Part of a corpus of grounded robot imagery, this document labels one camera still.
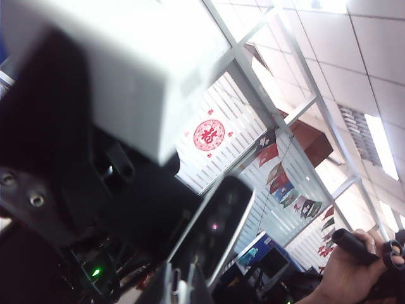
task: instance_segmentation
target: red paper cut decoration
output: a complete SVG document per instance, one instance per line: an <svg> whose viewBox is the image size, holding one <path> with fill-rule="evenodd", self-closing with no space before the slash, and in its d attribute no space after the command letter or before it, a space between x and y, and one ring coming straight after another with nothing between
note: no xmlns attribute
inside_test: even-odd
<svg viewBox="0 0 405 304"><path fill-rule="evenodd" d="M211 151L217 148L223 141L225 128L215 119L202 122L194 132L194 144L197 149Z"/></svg>

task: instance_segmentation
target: chinese character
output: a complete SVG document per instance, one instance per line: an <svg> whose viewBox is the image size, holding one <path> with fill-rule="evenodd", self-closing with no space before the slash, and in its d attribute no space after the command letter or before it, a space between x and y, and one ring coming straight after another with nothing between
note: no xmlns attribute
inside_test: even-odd
<svg viewBox="0 0 405 304"><path fill-rule="evenodd" d="M216 131L214 131L214 128L211 127L209 131L204 130L204 134L201 136L201 139L203 139L207 144L211 144L215 136L217 136Z"/></svg>

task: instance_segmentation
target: string of flags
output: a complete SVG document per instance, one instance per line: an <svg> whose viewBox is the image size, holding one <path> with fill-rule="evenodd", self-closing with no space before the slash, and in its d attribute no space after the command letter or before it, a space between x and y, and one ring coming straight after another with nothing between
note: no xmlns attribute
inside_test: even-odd
<svg viewBox="0 0 405 304"><path fill-rule="evenodd" d="M259 160L259 168L278 156L276 136L273 130L269 130L258 140L256 156ZM295 212L299 213L301 218L313 218L321 209L321 202L305 198L294 188L283 168L282 161L270 170L266 185L270 187L270 194L283 208L294 206Z"/></svg>
<svg viewBox="0 0 405 304"><path fill-rule="evenodd" d="M323 244L318 248L318 253L322 257L327 257L329 253L333 251L335 246L333 245L332 241L332 235L336 231L336 228L334 227L335 225L335 219L333 218L333 213L334 209L333 206L331 206L326 212L325 215L323 216L322 221L326 221L322 228L321 232L328 229L329 227L332 227L332 229L322 237L322 242Z"/></svg>

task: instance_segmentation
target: fluorescent light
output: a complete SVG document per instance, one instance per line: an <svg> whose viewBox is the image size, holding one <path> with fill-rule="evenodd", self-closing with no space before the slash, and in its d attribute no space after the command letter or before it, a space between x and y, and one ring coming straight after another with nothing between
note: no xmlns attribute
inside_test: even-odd
<svg viewBox="0 0 405 304"><path fill-rule="evenodd" d="M346 14L347 0L294 0L296 8L308 11L329 11L331 13Z"/></svg>
<svg viewBox="0 0 405 304"><path fill-rule="evenodd" d="M385 220L388 223L388 226L393 230L394 232L398 232L399 228L397 225L397 221L395 220L394 214L392 213L391 207L387 205L386 203L383 203L380 201L381 209L384 213Z"/></svg>
<svg viewBox="0 0 405 304"><path fill-rule="evenodd" d="M364 114L384 172L398 181L398 173L380 117Z"/></svg>

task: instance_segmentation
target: screw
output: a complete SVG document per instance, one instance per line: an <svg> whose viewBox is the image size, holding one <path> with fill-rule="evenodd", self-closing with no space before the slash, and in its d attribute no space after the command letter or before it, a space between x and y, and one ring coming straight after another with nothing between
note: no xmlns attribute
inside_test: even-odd
<svg viewBox="0 0 405 304"><path fill-rule="evenodd" d="M30 204L34 207L41 207L45 203L45 198L38 193L31 195Z"/></svg>
<svg viewBox="0 0 405 304"><path fill-rule="evenodd" d="M16 182L16 179L13 174L11 173L4 173L1 176L1 184L3 186L11 186Z"/></svg>

